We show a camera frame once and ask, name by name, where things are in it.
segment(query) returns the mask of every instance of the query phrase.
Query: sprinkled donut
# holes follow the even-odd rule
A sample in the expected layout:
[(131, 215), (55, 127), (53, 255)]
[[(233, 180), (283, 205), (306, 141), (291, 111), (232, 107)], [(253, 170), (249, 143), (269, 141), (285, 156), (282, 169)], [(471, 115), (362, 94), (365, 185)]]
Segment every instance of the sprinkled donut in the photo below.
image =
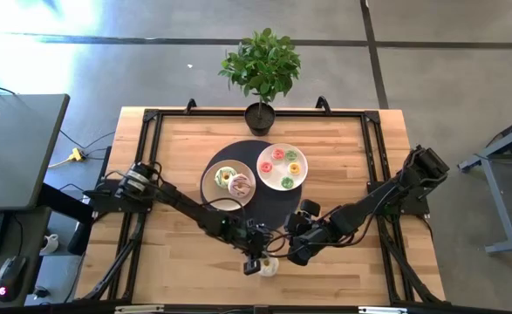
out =
[(300, 174), (300, 164), (297, 162), (291, 162), (289, 164), (289, 174)]
[(281, 186), (283, 188), (292, 188), (294, 186), (294, 181), (289, 177), (283, 177), (281, 179)]
[(284, 150), (281, 148), (273, 149), (273, 152), (271, 153), (271, 158), (273, 158), (274, 160), (283, 160)]
[(294, 161), (298, 158), (298, 154), (295, 151), (287, 151), (287, 153), (284, 155), (284, 158), (288, 161)]
[(268, 161), (264, 161), (259, 165), (259, 169), (262, 170), (263, 173), (270, 173), (271, 169), (273, 169), (273, 164)]
[(231, 167), (222, 167), (217, 170), (217, 173), (215, 174), (215, 183), (220, 188), (227, 188), (229, 180), (233, 175), (236, 175), (236, 170)]
[(235, 197), (244, 197), (252, 189), (252, 182), (244, 174), (237, 174), (229, 180), (229, 193)]

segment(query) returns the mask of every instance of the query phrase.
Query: plant stem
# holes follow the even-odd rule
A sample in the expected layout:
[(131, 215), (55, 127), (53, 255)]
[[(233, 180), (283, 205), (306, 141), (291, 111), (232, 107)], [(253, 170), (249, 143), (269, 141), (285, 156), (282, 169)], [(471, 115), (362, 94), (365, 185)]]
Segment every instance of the plant stem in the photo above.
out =
[(262, 118), (262, 98), (259, 98), (259, 110), (257, 110), (257, 118)]

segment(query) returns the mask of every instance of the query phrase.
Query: concrete floor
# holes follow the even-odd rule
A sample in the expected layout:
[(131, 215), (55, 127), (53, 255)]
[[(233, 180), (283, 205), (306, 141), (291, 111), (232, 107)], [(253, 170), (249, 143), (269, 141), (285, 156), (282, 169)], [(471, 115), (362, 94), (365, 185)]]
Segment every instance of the concrete floor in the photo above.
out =
[[(369, 0), (377, 40), (512, 42), (512, 0)], [(295, 39), (365, 40), (357, 0), (11, 1), (0, 32), (148, 38), (241, 38), (270, 26)], [(246, 106), (217, 77), (219, 45), (39, 44), (0, 36), (0, 85), (20, 93), (72, 96), (63, 130), (85, 144), (115, 129), (122, 106)], [(297, 47), (301, 79), (276, 106), (379, 108), (368, 48)], [(390, 108), (402, 109), (412, 144), (432, 147), (449, 165), (479, 151), (512, 123), (512, 50), (379, 49)], [(109, 145), (111, 138), (95, 148)], [(64, 137), (52, 161), (73, 144)], [(101, 161), (52, 169), (46, 182), (92, 188)], [(429, 196), (434, 244), (447, 299), (512, 310), (512, 253), (487, 256), (504, 239), (482, 172), (459, 174)], [(74, 223), (54, 215), (51, 228)], [(39, 284), (62, 302), (79, 266), (75, 256), (45, 258)], [(66, 267), (67, 276), (54, 276)]]

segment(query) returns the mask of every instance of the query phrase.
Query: wooden table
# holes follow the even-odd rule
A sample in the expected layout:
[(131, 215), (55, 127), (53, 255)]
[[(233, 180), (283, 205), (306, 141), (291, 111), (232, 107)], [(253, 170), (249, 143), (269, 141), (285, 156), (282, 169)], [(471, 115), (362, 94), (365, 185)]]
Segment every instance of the wooden table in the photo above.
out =
[[(122, 108), (107, 171), (126, 171), (133, 163), (144, 109)], [(409, 152), (405, 121), (400, 110), (380, 110), (379, 114), (389, 166), (395, 174)], [(200, 177), (209, 160), (228, 144), (255, 138), (243, 117), (165, 117), (162, 125), (157, 154), (162, 175), (197, 201), (201, 201)], [(336, 205), (355, 202), (366, 195), (369, 178), (359, 119), (281, 117), (277, 118), (269, 135), (258, 139), (290, 143), (304, 152), (310, 172), (302, 199), (320, 203), (322, 215)], [(375, 140), (372, 142), (377, 153)], [(113, 261), (121, 220), (122, 214), (109, 214), (94, 225), (77, 297), (90, 291)], [(401, 226), (409, 263), (433, 294), (443, 299), (440, 273), (426, 225), (415, 217), (404, 216)], [(157, 204), (147, 218), (133, 302), (389, 303), (376, 223), (372, 223), (359, 245), (324, 249), (306, 267), (282, 259), (274, 277), (245, 276), (241, 271), (243, 262), (245, 257), (239, 250), (204, 235), (194, 221), (169, 206)], [(125, 286), (126, 268), (125, 265), (120, 279), (121, 290)], [(402, 296), (399, 269), (394, 268)]]

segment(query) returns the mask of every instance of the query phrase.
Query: computer mouse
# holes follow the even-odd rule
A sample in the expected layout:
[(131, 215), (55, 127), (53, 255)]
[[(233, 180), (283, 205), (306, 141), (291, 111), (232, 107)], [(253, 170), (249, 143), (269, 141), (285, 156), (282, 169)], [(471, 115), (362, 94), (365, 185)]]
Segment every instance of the computer mouse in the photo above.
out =
[(0, 269), (0, 301), (10, 302), (17, 298), (23, 285), (27, 259), (13, 256), (5, 260)]

